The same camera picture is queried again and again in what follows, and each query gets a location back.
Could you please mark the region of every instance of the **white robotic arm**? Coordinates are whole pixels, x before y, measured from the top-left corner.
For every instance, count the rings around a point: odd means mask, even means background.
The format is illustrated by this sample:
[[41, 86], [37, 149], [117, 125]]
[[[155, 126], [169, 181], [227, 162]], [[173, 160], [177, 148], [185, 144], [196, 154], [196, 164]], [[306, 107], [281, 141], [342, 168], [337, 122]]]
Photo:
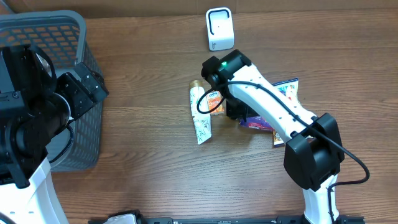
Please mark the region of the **white robotic arm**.
[[30, 177], [29, 187], [18, 189], [15, 184], [0, 185], [0, 212], [16, 224], [68, 223], [55, 194], [50, 169], [46, 158]]
[[334, 118], [329, 114], [317, 118], [298, 101], [287, 99], [238, 50], [221, 60], [216, 57], [207, 60], [203, 63], [202, 77], [210, 83], [211, 90], [220, 91], [227, 99], [227, 116], [246, 118], [252, 109], [278, 132], [286, 143], [285, 169], [303, 188], [306, 220], [311, 224], [331, 224], [330, 212], [336, 220], [339, 213], [335, 193], [331, 192], [329, 203], [328, 187], [336, 182], [344, 155], [322, 139], [308, 139], [316, 131], [341, 145]]
[[[307, 124], [312, 124], [312, 117], [315, 116], [310, 111], [304, 109], [299, 103], [290, 101], [279, 90], [273, 87], [259, 72], [255, 65], [244, 66], [234, 73], [234, 78], [229, 82], [244, 81], [261, 84], [263, 87], [271, 91], [278, 97], [286, 106], [288, 106], [296, 115], [299, 115]], [[285, 108], [277, 102], [270, 94], [256, 88], [255, 86], [235, 84], [229, 85], [229, 92], [237, 99], [243, 101], [250, 106], [260, 116], [262, 116], [279, 134], [284, 142], [292, 139], [291, 133], [301, 132], [306, 127], [301, 123], [294, 121]], [[328, 208], [328, 191], [327, 187], [334, 184], [337, 180], [337, 175], [330, 176], [321, 188], [317, 191], [311, 189], [305, 190], [305, 218], [311, 224], [329, 224], [331, 223], [329, 208]], [[335, 193], [332, 193], [332, 208], [335, 219], [338, 217], [338, 211], [335, 205]]]

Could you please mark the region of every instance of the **orange label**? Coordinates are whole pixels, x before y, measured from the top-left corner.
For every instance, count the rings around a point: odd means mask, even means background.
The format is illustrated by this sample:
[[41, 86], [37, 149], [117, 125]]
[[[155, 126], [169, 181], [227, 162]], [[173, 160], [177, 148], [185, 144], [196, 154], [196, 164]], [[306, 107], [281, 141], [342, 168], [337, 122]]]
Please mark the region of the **orange label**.
[[[212, 93], [209, 93], [207, 94], [206, 97], [207, 97], [207, 104], [209, 105], [209, 110], [215, 108], [221, 102], [222, 99], [221, 93], [219, 93], [219, 91], [214, 91]], [[220, 105], [216, 110], [214, 110], [210, 114], [218, 115], [223, 113], [224, 113], [223, 105]]]

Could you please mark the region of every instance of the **bottle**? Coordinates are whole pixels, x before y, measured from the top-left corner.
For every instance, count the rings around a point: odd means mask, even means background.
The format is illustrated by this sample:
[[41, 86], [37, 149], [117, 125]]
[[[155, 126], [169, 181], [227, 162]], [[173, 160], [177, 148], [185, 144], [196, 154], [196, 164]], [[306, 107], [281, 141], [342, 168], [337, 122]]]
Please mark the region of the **bottle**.
[[[205, 94], [205, 89], [203, 88], [202, 82], [199, 80], [190, 82], [189, 89], [193, 125], [195, 126], [195, 131], [197, 133], [198, 144], [202, 144], [207, 139], [211, 138], [210, 114], [201, 114], [197, 110], [198, 100], [203, 94]], [[206, 97], [204, 97], [200, 102], [199, 109], [201, 111], [209, 110]]]

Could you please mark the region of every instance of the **wood grain surface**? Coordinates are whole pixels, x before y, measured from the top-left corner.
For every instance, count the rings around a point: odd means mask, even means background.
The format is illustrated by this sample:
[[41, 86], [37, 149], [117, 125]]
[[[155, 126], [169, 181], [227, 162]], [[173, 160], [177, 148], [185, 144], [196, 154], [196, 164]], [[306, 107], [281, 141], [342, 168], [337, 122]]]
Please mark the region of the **wood grain surface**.
[[8, 0], [15, 12], [73, 10], [85, 18], [205, 15], [215, 7], [233, 14], [397, 8], [396, 0]]
[[[298, 96], [338, 121], [343, 145], [371, 171], [337, 188], [341, 214], [398, 223], [398, 9], [236, 14], [235, 46], [270, 81], [298, 77]], [[301, 189], [271, 134], [212, 117], [197, 145], [188, 84], [209, 52], [203, 16], [89, 19], [87, 41], [110, 91], [101, 154], [83, 172], [54, 173], [71, 223], [140, 209], [147, 217], [300, 215]], [[339, 180], [364, 172], [351, 159]]]

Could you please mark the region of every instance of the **mesh basket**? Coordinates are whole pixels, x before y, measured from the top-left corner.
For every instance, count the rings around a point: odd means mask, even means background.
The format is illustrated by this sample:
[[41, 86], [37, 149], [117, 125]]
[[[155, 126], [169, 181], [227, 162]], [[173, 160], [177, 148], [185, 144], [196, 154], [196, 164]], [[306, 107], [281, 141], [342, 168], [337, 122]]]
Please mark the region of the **mesh basket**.
[[[91, 70], [103, 75], [88, 44], [84, 19], [73, 11], [28, 12], [0, 16], [0, 47], [35, 44], [52, 59], [59, 77], [65, 72], [80, 77], [73, 70], [84, 62]], [[93, 167], [100, 148], [102, 103], [70, 124], [75, 141], [66, 153], [51, 163], [52, 171], [84, 170]], [[55, 136], [47, 145], [51, 160], [67, 145], [68, 130]]]

